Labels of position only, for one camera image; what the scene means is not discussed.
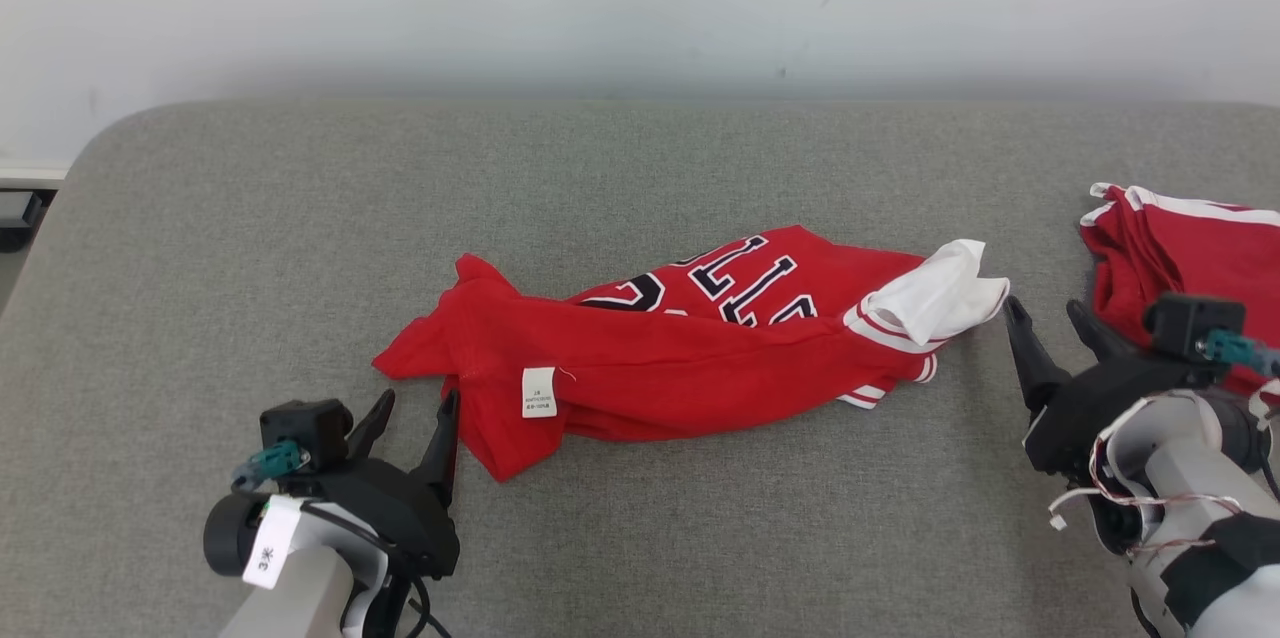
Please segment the black low box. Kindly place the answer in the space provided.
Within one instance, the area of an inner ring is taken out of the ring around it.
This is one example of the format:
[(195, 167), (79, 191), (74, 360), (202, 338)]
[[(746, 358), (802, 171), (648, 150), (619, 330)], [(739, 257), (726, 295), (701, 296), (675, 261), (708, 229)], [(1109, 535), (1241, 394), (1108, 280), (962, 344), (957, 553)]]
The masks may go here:
[(44, 213), (40, 191), (0, 190), (0, 254), (23, 250), (35, 237)]

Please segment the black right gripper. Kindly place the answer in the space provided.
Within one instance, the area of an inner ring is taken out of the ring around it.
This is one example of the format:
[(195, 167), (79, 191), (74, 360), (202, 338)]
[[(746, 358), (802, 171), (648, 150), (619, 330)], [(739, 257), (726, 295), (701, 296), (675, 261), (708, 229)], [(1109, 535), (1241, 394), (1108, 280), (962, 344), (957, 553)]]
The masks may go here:
[(1024, 450), (1034, 470), (1079, 477), (1096, 436), (1138, 400), (1189, 386), (1188, 366), (1137, 346), (1084, 302), (1066, 302), (1078, 339), (1098, 364), (1071, 375), (1041, 343), (1030, 314), (1010, 295), (1004, 304), (1007, 339), (1027, 410), (1034, 414)]

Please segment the red shorts white waistband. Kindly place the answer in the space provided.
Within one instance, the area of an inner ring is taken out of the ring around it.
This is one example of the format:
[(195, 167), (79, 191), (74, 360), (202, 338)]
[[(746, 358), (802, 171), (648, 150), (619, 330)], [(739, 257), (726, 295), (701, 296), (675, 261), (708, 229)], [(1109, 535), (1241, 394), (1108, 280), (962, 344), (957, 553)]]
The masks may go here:
[(1092, 310), (1147, 345), (1147, 307), (1176, 292), (1243, 304), (1244, 334), (1280, 348), (1280, 211), (1176, 199), (1110, 183), (1091, 186), (1102, 205), (1080, 219), (1094, 255)]

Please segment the grey fabric sofa cushion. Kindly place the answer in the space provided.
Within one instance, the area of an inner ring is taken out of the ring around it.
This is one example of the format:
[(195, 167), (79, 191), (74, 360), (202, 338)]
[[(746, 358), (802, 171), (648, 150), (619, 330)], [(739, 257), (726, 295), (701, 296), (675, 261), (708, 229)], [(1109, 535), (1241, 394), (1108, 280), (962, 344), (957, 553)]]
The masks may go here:
[[(474, 252), (563, 299), (756, 231), (987, 245), (1064, 366), (1096, 182), (1280, 208), (1280, 109), (210, 102), (76, 159), (0, 316), (0, 638), (210, 638), (201, 537), (259, 414), (340, 398)], [(872, 410), (461, 454), (457, 638), (1144, 638), (1088, 510), (1050, 525), (1001, 322)]]

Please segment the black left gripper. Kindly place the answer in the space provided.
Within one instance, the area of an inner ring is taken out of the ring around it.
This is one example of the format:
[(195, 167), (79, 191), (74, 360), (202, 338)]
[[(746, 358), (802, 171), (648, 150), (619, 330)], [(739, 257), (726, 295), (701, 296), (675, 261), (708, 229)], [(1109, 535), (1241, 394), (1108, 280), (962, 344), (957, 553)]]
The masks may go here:
[(460, 442), (460, 392), (445, 393), (436, 410), (435, 430), (411, 471), (369, 457), (394, 406), (396, 391), (385, 389), (346, 437), (351, 461), (302, 477), (300, 486), (367, 523), (407, 553), (420, 575), (451, 577), (460, 559), (460, 538), (449, 515)]

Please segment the red Bulls jersey white sleeves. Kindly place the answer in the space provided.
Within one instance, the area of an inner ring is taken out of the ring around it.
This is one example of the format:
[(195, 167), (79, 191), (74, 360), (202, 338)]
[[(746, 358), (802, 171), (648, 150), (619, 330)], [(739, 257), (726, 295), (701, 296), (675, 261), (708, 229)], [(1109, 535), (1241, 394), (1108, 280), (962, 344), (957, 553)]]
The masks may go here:
[(566, 300), (521, 293), (466, 254), (372, 365), (440, 377), (461, 398), (461, 439), (508, 480), (567, 434), (691, 439), (835, 402), (869, 410), (927, 383), (940, 350), (1009, 297), (984, 251), (955, 240), (922, 258), (788, 225)]

